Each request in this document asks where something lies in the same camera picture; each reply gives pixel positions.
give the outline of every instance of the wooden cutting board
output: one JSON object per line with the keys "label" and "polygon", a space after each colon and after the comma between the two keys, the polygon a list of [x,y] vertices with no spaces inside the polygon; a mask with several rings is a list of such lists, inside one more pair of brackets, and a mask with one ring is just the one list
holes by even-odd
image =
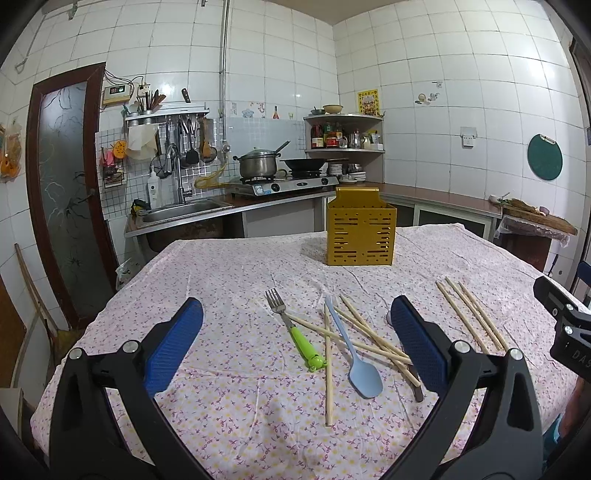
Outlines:
{"label": "wooden cutting board", "polygon": [[10,387],[26,329],[0,277],[0,387]]}
{"label": "wooden cutting board", "polygon": [[526,212],[525,210],[519,210],[506,205],[503,205],[503,213],[513,217],[523,218],[523,220],[528,220],[530,222],[539,223],[540,225],[549,226],[550,228],[554,228],[571,235],[577,235],[578,233],[574,226],[572,226],[563,218],[555,217],[554,215],[536,215],[535,213]]}

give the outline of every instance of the pink tablecloth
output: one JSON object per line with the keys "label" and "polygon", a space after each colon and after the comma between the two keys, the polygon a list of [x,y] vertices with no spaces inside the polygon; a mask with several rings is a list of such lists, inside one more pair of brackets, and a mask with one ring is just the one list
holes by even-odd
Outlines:
{"label": "pink tablecloth", "polygon": [[[475,345],[435,286],[448,275],[464,282],[508,342],[524,351],[544,427],[564,407],[575,375],[548,354],[554,321],[533,297],[540,273],[530,265],[460,225],[397,229],[391,267],[328,267],[325,250],[324,233],[175,242],[109,302],[78,346],[95,354],[115,351],[128,339],[141,340],[194,296],[206,311],[203,328],[168,390],[156,399],[214,478],[366,479],[392,464],[437,396],[427,393],[425,401],[415,403],[400,373],[370,354],[366,358],[380,371],[384,391],[373,400],[360,398],[347,379],[348,357],[339,344],[341,350],[333,354],[335,424],[326,427],[324,372],[305,369],[264,291],[276,287],[290,310],[318,325],[324,295],[347,294],[378,333],[394,343],[385,316],[392,299],[405,294],[452,340]],[[323,349],[321,337],[302,330]],[[349,333],[367,341],[353,329]],[[494,352],[492,342],[485,342]],[[60,373],[61,367],[31,422],[45,452]],[[129,447],[146,459],[118,395],[109,395]],[[448,458],[461,451],[481,400],[474,397]]]}

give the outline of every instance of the metal bolt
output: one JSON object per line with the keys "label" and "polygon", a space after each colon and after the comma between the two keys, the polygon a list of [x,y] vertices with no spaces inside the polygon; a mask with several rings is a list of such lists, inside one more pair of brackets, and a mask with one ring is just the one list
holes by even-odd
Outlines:
{"label": "metal bolt", "polygon": [[139,343],[135,340],[128,340],[123,344],[123,351],[125,353],[134,353],[138,350]]}
{"label": "metal bolt", "polygon": [[509,355],[513,357],[513,360],[522,360],[523,353],[518,348],[512,348],[509,350]]}
{"label": "metal bolt", "polygon": [[78,360],[80,357],[82,356],[82,348],[73,348],[72,350],[70,350],[70,355],[69,357],[72,360]]}
{"label": "metal bolt", "polygon": [[456,342],[454,344],[454,348],[456,349],[456,351],[458,351],[460,353],[468,353],[470,351],[470,345],[468,345],[463,340],[460,340],[459,342]]}

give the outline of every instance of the sink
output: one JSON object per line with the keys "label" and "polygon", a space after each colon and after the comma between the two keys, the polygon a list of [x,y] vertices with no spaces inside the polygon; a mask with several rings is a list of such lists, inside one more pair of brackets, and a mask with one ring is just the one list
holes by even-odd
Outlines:
{"label": "sink", "polygon": [[147,215],[144,215],[141,219],[144,223],[164,222],[167,220],[172,221],[183,217],[197,215],[199,213],[223,210],[231,207],[232,205],[229,203],[221,202],[219,200],[197,200],[184,205],[174,205],[150,210],[150,212]]}

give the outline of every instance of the gas stove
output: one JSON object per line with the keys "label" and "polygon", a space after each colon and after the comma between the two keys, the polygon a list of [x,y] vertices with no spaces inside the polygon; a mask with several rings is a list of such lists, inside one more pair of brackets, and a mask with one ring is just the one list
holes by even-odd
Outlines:
{"label": "gas stove", "polygon": [[330,185],[338,185],[339,181],[336,177],[312,177],[312,178],[281,178],[281,179],[253,179],[253,180],[235,180],[231,181],[227,187],[228,193],[261,196],[272,195],[274,193],[293,192],[295,190],[315,189],[319,187],[327,187]]}

